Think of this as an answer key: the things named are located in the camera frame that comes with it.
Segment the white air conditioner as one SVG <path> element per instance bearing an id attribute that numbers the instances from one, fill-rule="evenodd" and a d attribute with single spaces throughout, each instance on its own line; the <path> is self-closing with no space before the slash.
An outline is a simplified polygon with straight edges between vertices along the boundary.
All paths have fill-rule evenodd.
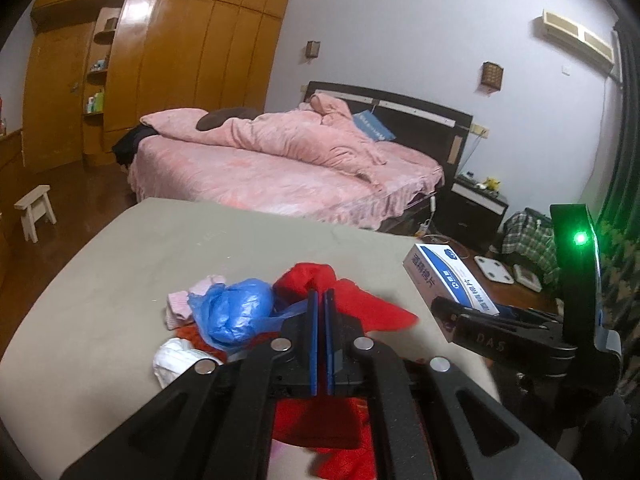
<path id="1" fill-rule="evenodd" d="M 548 10 L 542 11 L 541 21 L 544 33 L 548 37 L 574 49 L 587 60 L 602 68 L 605 73 L 609 73 L 614 68 L 613 47 L 591 30 Z"/>

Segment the dark green curtain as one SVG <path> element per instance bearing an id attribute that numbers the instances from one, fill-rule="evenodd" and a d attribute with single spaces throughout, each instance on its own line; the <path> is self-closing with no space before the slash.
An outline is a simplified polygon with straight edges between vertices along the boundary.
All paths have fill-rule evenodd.
<path id="1" fill-rule="evenodd" d="M 639 33 L 623 20 L 614 30 L 620 42 L 623 77 L 622 125 L 612 180 L 599 221 L 627 240 L 639 238 Z"/>

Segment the brown cushion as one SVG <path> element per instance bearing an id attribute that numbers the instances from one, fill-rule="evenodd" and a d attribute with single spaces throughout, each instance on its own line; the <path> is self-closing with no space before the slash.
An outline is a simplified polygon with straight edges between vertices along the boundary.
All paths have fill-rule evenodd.
<path id="1" fill-rule="evenodd" d="M 228 107 L 220 110 L 213 110 L 204 115 L 197 123 L 195 128 L 198 131 L 208 131 L 219 128 L 230 118 L 240 118 L 253 120 L 260 115 L 259 110 L 251 107 Z"/>

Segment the yellow plush toy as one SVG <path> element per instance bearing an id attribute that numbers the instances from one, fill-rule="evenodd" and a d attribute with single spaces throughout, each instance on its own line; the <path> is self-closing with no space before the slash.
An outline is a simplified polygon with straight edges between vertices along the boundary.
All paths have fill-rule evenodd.
<path id="1" fill-rule="evenodd" d="M 487 177 L 484 181 L 484 185 L 491 192 L 498 192 L 500 188 L 500 181 L 496 178 Z"/>

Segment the small white stool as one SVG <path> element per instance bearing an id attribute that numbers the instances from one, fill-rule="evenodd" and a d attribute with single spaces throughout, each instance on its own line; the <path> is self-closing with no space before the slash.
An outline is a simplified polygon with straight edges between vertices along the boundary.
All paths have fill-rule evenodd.
<path id="1" fill-rule="evenodd" d="M 21 214 L 24 237 L 28 242 L 38 242 L 36 223 L 41 218 L 46 218 L 51 224 L 58 223 L 50 202 L 49 191 L 49 185 L 40 184 L 14 204 L 14 209 Z"/>

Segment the white bag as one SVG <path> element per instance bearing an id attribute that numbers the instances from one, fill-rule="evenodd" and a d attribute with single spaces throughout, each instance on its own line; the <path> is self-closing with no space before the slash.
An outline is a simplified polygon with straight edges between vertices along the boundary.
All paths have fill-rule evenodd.
<path id="1" fill-rule="evenodd" d="M 221 364 L 220 359 L 195 349 L 190 341 L 174 337 L 164 342 L 155 352 L 152 371 L 160 383 L 160 388 L 163 389 L 196 362 L 204 359 L 215 361 L 218 365 Z"/>

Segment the plaid bag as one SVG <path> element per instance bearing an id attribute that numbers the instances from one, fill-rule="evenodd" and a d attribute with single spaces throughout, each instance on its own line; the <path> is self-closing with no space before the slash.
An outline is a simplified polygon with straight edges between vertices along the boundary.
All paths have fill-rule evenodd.
<path id="1" fill-rule="evenodd" d="M 500 256 L 506 262 L 532 270 L 546 287 L 558 284 L 560 268 L 549 217 L 535 209 L 525 208 L 504 222 L 502 232 Z"/>

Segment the blue plastic bag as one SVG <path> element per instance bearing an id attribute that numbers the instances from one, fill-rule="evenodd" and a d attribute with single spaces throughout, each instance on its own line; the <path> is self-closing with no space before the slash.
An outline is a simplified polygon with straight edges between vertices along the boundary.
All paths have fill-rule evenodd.
<path id="1" fill-rule="evenodd" d="M 300 301 L 288 304 L 257 278 L 212 286 L 189 304 L 201 338 L 227 353 L 246 348 L 261 334 L 279 333 L 284 321 L 302 312 Z"/>

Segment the white bathroom scale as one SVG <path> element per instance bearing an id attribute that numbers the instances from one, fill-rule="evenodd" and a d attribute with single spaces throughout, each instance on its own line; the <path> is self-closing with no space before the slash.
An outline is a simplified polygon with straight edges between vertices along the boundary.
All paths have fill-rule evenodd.
<path id="1" fill-rule="evenodd" d="M 480 272 L 489 281 L 505 285 L 513 285 L 515 283 L 508 269 L 500 261 L 479 255 L 474 257 L 474 261 Z"/>

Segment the wooden wardrobe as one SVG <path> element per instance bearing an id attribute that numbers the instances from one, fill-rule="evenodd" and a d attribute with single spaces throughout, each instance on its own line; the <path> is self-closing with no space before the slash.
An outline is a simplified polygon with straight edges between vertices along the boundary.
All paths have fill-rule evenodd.
<path id="1" fill-rule="evenodd" d="M 35 172 L 91 160 L 140 117 L 263 108 L 288 0 L 35 0 L 22 148 Z"/>

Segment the pink rolled sock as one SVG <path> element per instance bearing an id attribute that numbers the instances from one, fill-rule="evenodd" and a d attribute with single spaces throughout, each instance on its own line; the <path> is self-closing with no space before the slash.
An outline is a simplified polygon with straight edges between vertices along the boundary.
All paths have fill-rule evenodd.
<path id="1" fill-rule="evenodd" d="M 171 292 L 167 295 L 165 309 L 165 324 L 168 330 L 187 326 L 193 323 L 192 308 L 189 300 L 192 296 L 204 297 L 208 290 L 217 284 L 224 284 L 226 279 L 222 275 L 207 275 L 201 281 L 188 289 Z"/>

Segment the red cloth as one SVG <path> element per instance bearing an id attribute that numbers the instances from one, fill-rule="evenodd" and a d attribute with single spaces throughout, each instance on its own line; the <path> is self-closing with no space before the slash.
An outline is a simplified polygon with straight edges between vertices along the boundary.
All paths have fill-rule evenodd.
<path id="1" fill-rule="evenodd" d="M 276 296 L 295 304 L 315 290 L 334 291 L 337 311 L 358 318 L 367 332 L 396 332 L 416 325 L 418 317 L 373 296 L 353 281 L 338 278 L 328 264 L 297 263 L 274 284 Z M 315 396 L 278 402 L 273 439 L 309 448 L 320 455 L 311 473 L 321 479 L 374 479 L 376 466 L 371 424 L 361 399 Z"/>

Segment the left wall lamp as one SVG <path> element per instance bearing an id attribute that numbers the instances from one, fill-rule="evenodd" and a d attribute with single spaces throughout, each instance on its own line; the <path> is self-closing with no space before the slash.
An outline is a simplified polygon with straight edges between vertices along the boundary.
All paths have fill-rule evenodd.
<path id="1" fill-rule="evenodd" d="M 310 40 L 306 43 L 305 47 L 305 58 L 307 60 L 313 60 L 314 58 L 318 58 L 320 51 L 321 42 Z"/>

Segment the white blue medicine box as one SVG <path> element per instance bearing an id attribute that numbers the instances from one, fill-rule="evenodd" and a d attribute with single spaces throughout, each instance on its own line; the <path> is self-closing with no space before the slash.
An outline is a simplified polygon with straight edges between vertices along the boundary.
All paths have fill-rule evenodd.
<path id="1" fill-rule="evenodd" d="M 444 297 L 498 318 L 499 309 L 460 256 L 443 244 L 414 244 L 402 263 L 426 306 Z"/>

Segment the wall lamp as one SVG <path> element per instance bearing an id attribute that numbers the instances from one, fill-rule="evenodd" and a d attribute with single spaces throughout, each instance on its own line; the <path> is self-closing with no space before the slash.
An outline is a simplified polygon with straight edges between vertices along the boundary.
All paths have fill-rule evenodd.
<path id="1" fill-rule="evenodd" d="M 480 73 L 480 84 L 491 91 L 500 91 L 504 69 L 497 63 L 484 62 Z"/>
<path id="2" fill-rule="evenodd" d="M 318 58 L 320 51 L 321 42 L 310 40 L 306 43 L 305 47 L 305 58 L 307 60 L 313 60 L 314 58 Z"/>

